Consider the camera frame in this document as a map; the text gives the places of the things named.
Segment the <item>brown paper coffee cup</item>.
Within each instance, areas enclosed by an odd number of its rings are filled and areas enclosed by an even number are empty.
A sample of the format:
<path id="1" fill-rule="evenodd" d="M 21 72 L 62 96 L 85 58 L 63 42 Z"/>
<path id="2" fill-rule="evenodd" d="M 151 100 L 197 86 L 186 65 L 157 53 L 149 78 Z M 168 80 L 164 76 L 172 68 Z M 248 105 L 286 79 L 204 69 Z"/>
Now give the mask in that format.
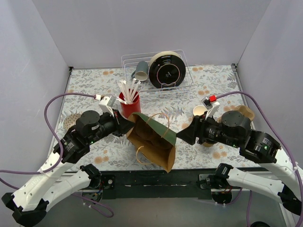
<path id="1" fill-rule="evenodd" d="M 214 144 L 213 144 L 213 143 L 204 142 L 202 145 L 203 145 L 204 147 L 209 148 L 209 147 L 212 147 Z"/>

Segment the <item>green paper bag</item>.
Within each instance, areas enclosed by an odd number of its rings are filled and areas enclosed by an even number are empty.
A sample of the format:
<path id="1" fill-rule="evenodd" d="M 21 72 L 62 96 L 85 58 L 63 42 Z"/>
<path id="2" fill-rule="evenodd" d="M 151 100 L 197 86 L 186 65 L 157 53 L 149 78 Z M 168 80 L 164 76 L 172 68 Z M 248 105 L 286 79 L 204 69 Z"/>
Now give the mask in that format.
<path id="1" fill-rule="evenodd" d="M 135 158 L 142 165 L 155 164 L 170 172 L 176 157 L 176 133 L 170 129 L 165 113 L 147 116 L 134 112 L 128 120 L 134 127 L 126 134 L 135 147 Z"/>

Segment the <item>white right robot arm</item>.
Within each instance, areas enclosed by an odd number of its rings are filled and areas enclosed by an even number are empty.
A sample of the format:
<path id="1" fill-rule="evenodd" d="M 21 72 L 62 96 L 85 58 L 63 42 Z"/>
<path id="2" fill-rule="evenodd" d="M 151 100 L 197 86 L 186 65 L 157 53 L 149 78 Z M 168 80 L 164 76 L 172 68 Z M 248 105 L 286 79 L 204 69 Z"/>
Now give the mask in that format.
<path id="1" fill-rule="evenodd" d="M 176 134 L 190 145 L 222 143 L 239 149 L 239 154 L 263 168 L 277 179 L 272 180 L 220 163 L 213 175 L 200 184 L 204 188 L 223 189 L 227 186 L 246 188 L 281 203 L 293 214 L 300 215 L 302 199 L 295 169 L 279 142 L 265 132 L 253 130 L 250 119 L 238 111 L 228 111 L 218 123 L 205 114 L 193 118 L 191 124 Z"/>

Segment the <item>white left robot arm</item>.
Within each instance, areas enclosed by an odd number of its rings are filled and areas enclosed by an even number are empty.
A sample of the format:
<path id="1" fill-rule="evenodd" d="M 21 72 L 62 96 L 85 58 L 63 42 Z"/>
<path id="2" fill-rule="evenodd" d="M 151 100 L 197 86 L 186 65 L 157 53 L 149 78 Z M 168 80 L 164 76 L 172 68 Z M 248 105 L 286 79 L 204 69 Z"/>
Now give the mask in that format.
<path id="1" fill-rule="evenodd" d="M 102 189 L 101 173 L 93 164 L 81 166 L 77 173 L 60 183 L 57 180 L 89 153 L 92 144 L 110 134 L 121 137 L 133 127 L 134 122 L 124 118 L 118 110 L 102 115 L 85 111 L 55 146 L 38 174 L 15 192 L 2 196 L 14 220 L 24 227 L 33 227 L 55 204 L 74 192 L 85 188 Z"/>

